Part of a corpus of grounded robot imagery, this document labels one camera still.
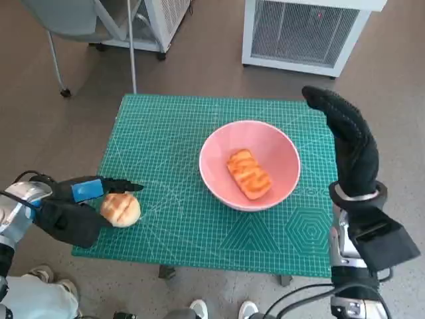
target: pants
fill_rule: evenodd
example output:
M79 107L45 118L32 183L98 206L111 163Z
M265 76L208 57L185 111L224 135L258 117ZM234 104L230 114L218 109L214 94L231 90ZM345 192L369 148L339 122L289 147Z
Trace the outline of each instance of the pants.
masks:
M9 291L2 304L13 319L73 319L78 301L59 284L46 284L30 274L7 277Z
M198 316L190 308L178 309L169 312L164 319L197 319ZM249 319L262 319L263 314L257 313L253 314ZM276 319L275 316L267 315L266 319Z

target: pink bowl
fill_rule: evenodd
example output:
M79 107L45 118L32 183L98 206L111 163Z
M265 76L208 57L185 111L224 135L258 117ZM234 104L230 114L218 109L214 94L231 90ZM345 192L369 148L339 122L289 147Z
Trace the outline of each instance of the pink bowl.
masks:
M249 200L239 189L226 163L241 149L248 149L272 179L272 188L261 198ZM287 198L295 189L301 164L294 143L279 129L258 121L229 123L213 132L199 155L205 185L227 206L240 211L262 211Z

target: table leg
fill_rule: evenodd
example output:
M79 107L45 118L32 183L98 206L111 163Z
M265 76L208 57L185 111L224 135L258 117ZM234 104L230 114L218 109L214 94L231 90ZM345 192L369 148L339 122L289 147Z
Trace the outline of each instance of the table leg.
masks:
M158 278L170 280L175 276L175 268L167 265L159 265Z
M283 287L287 287L291 284L292 276L280 276L280 284Z

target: pastry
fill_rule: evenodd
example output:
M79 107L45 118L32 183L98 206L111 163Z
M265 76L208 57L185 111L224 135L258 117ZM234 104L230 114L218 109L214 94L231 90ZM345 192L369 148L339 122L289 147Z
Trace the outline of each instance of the pastry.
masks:
M111 193L105 196L100 213L114 227L129 227L140 217L140 204L132 194Z
M227 168L249 199L258 199L272 187L272 181L249 150L239 150L227 161Z

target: green cutting mat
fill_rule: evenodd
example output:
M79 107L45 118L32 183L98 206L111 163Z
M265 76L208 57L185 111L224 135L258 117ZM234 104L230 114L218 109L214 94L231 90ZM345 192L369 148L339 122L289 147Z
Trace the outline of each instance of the green cutting mat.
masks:
M301 158L296 190L267 211L228 208L199 173L206 138L237 120L278 127ZM103 230L91 249L75 247L75 256L329 276L333 138L325 117L303 102L127 95L99 174L142 183L136 195L143 217L128 229Z

